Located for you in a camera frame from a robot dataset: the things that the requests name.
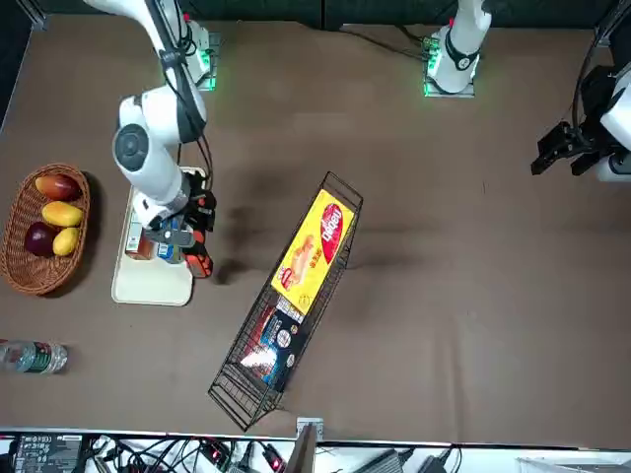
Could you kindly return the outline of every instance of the plastic bottle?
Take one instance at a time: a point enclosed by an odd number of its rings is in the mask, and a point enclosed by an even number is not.
[[[67,361],[68,352],[63,345],[0,340],[0,366],[5,371],[58,372]]]

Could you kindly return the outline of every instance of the yellow mango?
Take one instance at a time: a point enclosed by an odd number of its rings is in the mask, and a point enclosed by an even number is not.
[[[83,211],[65,202],[50,202],[41,209],[43,219],[57,227],[76,227],[83,219]]]
[[[72,253],[79,242],[79,229],[70,227],[63,229],[52,241],[52,252],[57,256],[67,256]]]

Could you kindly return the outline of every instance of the snack box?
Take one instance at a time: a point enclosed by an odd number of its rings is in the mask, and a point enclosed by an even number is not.
[[[314,303],[353,218],[353,212],[321,189],[283,256],[272,287],[303,315]]]

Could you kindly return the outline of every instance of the metal wire basket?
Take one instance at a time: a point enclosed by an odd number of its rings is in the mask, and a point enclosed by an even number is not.
[[[354,214],[353,221],[335,259],[331,262],[309,312],[298,328],[296,335],[302,341],[302,348],[296,355],[295,361],[289,368],[283,366],[275,370],[269,379],[263,381],[261,371],[270,372],[271,366],[259,364],[257,368],[247,368],[241,361],[247,356],[261,359],[266,356],[265,348],[259,343],[261,323],[265,320],[265,314],[271,307],[276,307],[280,298],[271,286],[272,278],[321,189],[326,190],[348,207]],[[208,390],[210,397],[244,431],[278,407],[287,382],[316,332],[324,310],[346,269],[363,201],[363,197],[350,185],[334,173],[328,172],[245,318],[228,356]]]

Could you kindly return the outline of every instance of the wicker basket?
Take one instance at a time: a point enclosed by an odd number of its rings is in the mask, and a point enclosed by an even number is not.
[[[24,238],[32,223],[43,220],[41,208],[50,202],[50,199],[35,188],[35,179],[44,174],[55,173],[66,174],[79,184],[81,197],[70,203],[83,210],[84,216],[79,227],[79,243],[74,252],[70,256],[45,258],[26,251]],[[90,188],[78,169],[56,164],[44,166],[31,173],[20,186],[4,230],[0,269],[9,284],[21,293],[40,296],[66,282],[81,261],[89,215]]]

